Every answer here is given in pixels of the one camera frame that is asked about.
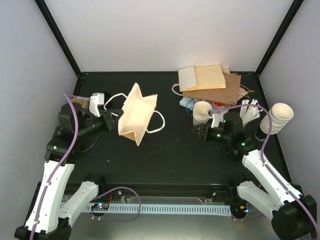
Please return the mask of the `tilted paper cup stack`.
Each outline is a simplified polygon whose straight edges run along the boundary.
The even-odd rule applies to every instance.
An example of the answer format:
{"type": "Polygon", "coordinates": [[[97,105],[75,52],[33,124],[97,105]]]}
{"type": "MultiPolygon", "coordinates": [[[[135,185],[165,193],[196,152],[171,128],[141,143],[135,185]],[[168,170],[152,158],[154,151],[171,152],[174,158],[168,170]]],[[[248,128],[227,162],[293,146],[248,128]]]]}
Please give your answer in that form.
{"type": "Polygon", "coordinates": [[[264,134],[277,134],[292,118],[293,109],[285,103],[276,103],[269,110],[268,114],[260,122],[260,130],[264,134]]]}

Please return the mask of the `white paper cup stack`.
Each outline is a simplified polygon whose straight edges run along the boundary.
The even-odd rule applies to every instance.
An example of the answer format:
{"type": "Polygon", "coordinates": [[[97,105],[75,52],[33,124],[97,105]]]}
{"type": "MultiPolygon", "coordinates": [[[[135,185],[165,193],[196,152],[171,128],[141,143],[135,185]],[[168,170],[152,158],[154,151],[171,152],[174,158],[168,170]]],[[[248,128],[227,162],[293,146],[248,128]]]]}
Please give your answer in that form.
{"type": "Polygon", "coordinates": [[[206,124],[210,119],[209,111],[211,109],[212,109],[212,106],[206,101],[196,102],[192,110],[193,126],[206,124]]]}

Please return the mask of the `black printed paper cup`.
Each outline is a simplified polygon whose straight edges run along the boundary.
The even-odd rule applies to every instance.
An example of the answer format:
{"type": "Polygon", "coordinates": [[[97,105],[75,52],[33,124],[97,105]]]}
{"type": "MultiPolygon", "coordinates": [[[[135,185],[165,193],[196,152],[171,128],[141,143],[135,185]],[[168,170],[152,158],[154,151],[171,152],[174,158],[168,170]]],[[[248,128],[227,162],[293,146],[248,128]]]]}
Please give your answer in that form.
{"type": "Polygon", "coordinates": [[[102,92],[103,94],[103,105],[111,98],[111,94],[109,92],[102,92]]]}

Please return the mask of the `brown kraft paper bag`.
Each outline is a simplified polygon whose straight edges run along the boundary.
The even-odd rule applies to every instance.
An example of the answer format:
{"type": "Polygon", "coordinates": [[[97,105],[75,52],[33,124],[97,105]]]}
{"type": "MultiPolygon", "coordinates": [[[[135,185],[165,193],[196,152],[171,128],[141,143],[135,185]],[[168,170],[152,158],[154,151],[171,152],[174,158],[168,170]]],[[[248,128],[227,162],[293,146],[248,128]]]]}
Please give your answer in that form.
{"type": "Polygon", "coordinates": [[[242,97],[254,92],[241,85],[241,75],[224,73],[224,79],[226,88],[185,91],[182,96],[234,106],[242,97]]]}

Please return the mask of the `small circuit board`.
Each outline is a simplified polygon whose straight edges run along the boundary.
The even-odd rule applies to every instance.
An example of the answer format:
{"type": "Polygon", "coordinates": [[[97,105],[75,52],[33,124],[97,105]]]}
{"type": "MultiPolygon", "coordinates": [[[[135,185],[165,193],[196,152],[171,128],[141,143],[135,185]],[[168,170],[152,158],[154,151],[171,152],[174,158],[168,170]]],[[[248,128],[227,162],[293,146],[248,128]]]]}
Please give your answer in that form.
{"type": "Polygon", "coordinates": [[[91,210],[93,211],[107,211],[109,209],[108,203],[94,203],[91,206],[91,210]]]}

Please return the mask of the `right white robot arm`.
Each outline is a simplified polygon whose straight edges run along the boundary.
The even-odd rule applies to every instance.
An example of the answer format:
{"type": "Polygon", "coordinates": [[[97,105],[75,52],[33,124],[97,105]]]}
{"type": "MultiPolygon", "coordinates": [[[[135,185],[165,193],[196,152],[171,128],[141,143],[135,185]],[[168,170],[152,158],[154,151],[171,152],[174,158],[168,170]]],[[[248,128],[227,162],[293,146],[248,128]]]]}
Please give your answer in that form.
{"type": "Polygon", "coordinates": [[[311,195],[303,195],[273,167],[263,151],[245,135],[239,113],[225,113],[222,127],[211,126],[209,119],[209,116],[194,118],[193,132],[203,141],[224,143],[226,154],[241,162],[261,184],[258,187],[249,180],[232,183],[227,189],[228,198],[253,204],[270,220],[281,240],[295,240],[306,235],[318,240],[317,202],[311,195]]]}

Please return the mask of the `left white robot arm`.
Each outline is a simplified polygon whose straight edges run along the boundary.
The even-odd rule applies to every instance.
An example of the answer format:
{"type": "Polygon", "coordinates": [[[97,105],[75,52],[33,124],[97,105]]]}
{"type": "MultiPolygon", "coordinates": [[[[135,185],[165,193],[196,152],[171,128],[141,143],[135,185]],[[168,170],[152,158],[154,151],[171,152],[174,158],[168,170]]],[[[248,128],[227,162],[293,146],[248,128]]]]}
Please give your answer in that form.
{"type": "Polygon", "coordinates": [[[66,204],[61,205],[79,155],[94,145],[100,131],[112,131],[123,113],[121,109],[103,110],[97,117],[77,102],[61,107],[58,127],[46,146],[37,198],[25,224],[16,228],[16,239],[67,240],[88,203],[107,195],[105,178],[89,174],[66,204]]]}

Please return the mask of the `brown pulp cup carrier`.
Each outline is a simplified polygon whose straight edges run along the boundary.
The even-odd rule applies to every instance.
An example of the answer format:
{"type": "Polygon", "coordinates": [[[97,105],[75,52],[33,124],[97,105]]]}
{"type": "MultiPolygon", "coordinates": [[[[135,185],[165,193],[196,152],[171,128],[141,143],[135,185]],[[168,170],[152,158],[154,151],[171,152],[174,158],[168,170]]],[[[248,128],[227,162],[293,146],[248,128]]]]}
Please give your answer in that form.
{"type": "Polygon", "coordinates": [[[71,102],[80,104],[83,109],[89,108],[89,102],[85,99],[72,98],[71,102]]]}

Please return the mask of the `orange paper bag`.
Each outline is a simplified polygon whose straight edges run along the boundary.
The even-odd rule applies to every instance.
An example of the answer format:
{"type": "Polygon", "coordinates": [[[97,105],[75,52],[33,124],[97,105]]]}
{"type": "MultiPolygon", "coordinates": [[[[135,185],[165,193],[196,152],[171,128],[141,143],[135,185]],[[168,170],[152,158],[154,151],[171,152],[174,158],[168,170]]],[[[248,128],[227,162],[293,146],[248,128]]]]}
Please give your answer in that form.
{"type": "Polygon", "coordinates": [[[110,97],[103,108],[107,109],[107,104],[112,99],[124,96],[125,101],[122,106],[123,115],[118,120],[118,134],[133,140],[137,146],[140,145],[146,133],[153,134],[161,131],[166,126],[164,116],[156,110],[158,95],[143,96],[138,83],[134,83],[130,93],[118,93],[110,97]],[[154,130],[148,130],[149,123],[154,113],[162,119],[162,125],[154,130]]]}
{"type": "Polygon", "coordinates": [[[226,88],[221,66],[187,66],[178,70],[180,92],[226,88]]]}

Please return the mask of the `right black lid stack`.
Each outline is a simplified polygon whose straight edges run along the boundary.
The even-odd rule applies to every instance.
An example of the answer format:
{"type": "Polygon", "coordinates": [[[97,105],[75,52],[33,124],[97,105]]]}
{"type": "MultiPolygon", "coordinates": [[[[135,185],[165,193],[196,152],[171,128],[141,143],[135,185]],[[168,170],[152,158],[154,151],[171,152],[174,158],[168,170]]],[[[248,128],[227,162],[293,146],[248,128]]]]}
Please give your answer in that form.
{"type": "Polygon", "coordinates": [[[228,145],[226,148],[226,156],[233,162],[241,162],[244,154],[241,147],[228,145]]]}

